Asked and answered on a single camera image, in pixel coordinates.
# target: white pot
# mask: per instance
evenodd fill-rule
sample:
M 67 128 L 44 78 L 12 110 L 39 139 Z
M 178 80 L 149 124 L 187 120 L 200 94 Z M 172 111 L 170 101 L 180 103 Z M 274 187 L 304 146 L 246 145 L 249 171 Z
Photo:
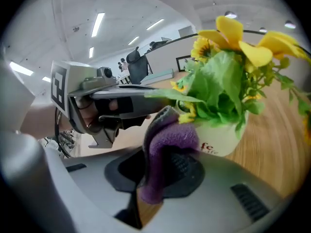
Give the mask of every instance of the white pot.
M 175 109 L 180 114 L 185 113 L 177 105 Z M 241 129 L 241 138 L 245 132 L 248 115 L 249 113 L 246 112 L 246 124 Z M 217 156 L 226 156 L 232 153 L 240 142 L 240 138 L 237 138 L 235 134 L 237 124 L 224 124 L 217 128 L 210 127 L 208 122 L 194 122 L 193 124 L 199 137 L 199 150 L 202 152 Z

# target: vent grille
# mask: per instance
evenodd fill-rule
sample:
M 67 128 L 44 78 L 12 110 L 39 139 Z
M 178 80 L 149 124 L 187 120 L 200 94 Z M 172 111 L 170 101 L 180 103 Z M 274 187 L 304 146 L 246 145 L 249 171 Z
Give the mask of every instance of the vent grille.
M 237 184 L 232 186 L 231 190 L 253 222 L 269 213 L 268 208 L 247 185 Z

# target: fluorescent light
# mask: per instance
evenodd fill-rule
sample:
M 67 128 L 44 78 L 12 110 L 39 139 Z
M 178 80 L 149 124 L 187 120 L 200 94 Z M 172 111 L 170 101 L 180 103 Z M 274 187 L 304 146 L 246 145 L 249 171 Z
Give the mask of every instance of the fluorescent light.
M 152 24 L 147 30 L 150 30 L 151 28 L 153 28 L 155 25 L 159 24 L 162 21 L 164 21 L 164 19 L 161 19 L 161 20 L 157 21 L 156 23 Z
M 291 21 L 287 20 L 285 22 L 285 25 L 284 25 L 286 28 L 290 28 L 290 29 L 295 29 L 296 28 L 296 25 L 293 24 Z
M 261 27 L 261 28 L 259 29 L 259 32 L 267 33 L 268 30 L 266 30 L 265 28 Z
M 44 80 L 44 81 L 47 81 L 47 82 L 50 82 L 50 83 L 51 83 L 51 79 L 50 79 L 50 78 L 48 78 L 48 77 L 44 77 L 42 80 Z
M 28 75 L 28 76 L 31 76 L 31 75 L 34 73 L 33 71 L 30 71 L 30 70 L 28 70 L 28 69 L 26 69 L 26 68 L 24 68 L 24 67 L 22 67 L 22 66 L 16 64 L 16 63 L 13 62 L 13 61 L 10 63 L 10 67 L 11 67 L 14 71 L 20 72 L 20 73 L 25 74 L 25 75 Z
M 89 49 L 89 53 L 88 53 L 89 58 L 93 57 L 93 51 L 94 51 L 94 47 Z
M 92 37 L 95 37 L 97 35 L 99 26 L 101 25 L 101 22 L 103 20 L 104 15 L 105 15 L 105 13 L 97 14 L 95 24 L 94 24 L 94 28 L 93 28 L 93 32 L 92 32 Z
M 231 12 L 231 11 L 227 11 L 225 13 L 225 17 L 230 18 L 230 19 L 234 19 L 234 18 L 237 17 L 237 15 L 235 13 Z
M 129 45 L 131 45 L 134 41 L 136 41 L 139 38 L 139 36 L 136 36 L 130 43 Z

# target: black chair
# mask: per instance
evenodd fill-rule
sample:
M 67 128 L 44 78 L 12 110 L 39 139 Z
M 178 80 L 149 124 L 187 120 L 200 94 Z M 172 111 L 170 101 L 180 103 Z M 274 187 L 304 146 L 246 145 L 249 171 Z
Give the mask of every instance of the black chair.
M 138 47 L 126 57 L 132 84 L 140 84 L 140 81 L 148 75 L 147 58 L 145 55 L 140 56 L 137 49 Z

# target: ceiling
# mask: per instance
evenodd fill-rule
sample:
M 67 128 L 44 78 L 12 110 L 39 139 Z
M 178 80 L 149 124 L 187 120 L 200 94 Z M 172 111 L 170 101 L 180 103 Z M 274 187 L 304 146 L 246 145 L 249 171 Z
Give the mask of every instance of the ceiling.
M 185 4 L 192 8 L 183 14 L 160 0 L 37 0 L 23 8 L 8 27 L 3 39 L 6 57 L 35 72 L 31 77 L 21 77 L 35 94 L 42 94 L 49 90 L 49 83 L 41 79 L 50 75 L 53 60 L 95 62 L 129 48 L 128 43 L 137 35 L 139 40 L 134 45 L 169 24 L 185 20 L 189 11 L 197 13 L 204 29 L 215 28 L 215 18 L 229 10 L 238 15 L 244 29 L 258 31 L 265 27 L 304 38 L 298 21 L 282 0 L 187 0 Z M 105 12 L 104 19 L 98 35 L 91 38 L 100 12 Z M 165 21 L 146 31 L 161 18 Z M 288 19 L 297 25 L 296 29 L 284 27 Z M 90 47 L 94 47 L 92 59 L 88 57 Z
M 91 33 L 98 13 L 105 12 L 96 37 Z M 146 29 L 161 18 L 152 30 Z M 163 27 L 184 20 L 178 12 L 158 0 L 38 0 L 22 9 L 4 36 L 6 57 L 35 73 L 21 74 L 35 94 L 49 89 L 53 60 L 82 63 L 111 56 L 150 37 Z M 89 59 L 89 48 L 94 47 Z

